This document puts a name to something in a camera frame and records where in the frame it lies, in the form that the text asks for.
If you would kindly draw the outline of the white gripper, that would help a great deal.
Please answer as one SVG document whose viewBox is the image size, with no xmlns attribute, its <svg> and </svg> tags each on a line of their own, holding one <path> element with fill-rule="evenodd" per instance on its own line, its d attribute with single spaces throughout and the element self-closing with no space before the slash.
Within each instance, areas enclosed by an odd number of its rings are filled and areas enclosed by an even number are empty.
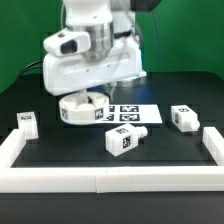
<svg viewBox="0 0 224 224">
<path fill-rule="evenodd" d="M 58 96 L 136 77 L 141 69 L 141 52 L 132 47 L 114 48 L 104 60 L 90 62 L 81 55 L 56 58 L 48 54 L 43 78 L 46 90 Z"/>
</svg>

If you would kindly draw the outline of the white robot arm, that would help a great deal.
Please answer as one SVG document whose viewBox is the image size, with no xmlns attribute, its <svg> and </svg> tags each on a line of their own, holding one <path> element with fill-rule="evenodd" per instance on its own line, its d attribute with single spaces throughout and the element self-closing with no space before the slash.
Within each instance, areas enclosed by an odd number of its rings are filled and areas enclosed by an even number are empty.
<svg viewBox="0 0 224 224">
<path fill-rule="evenodd" d="M 43 42 L 43 78 L 55 95 L 135 78 L 142 71 L 137 12 L 162 0 L 62 0 L 66 27 Z"/>
</svg>

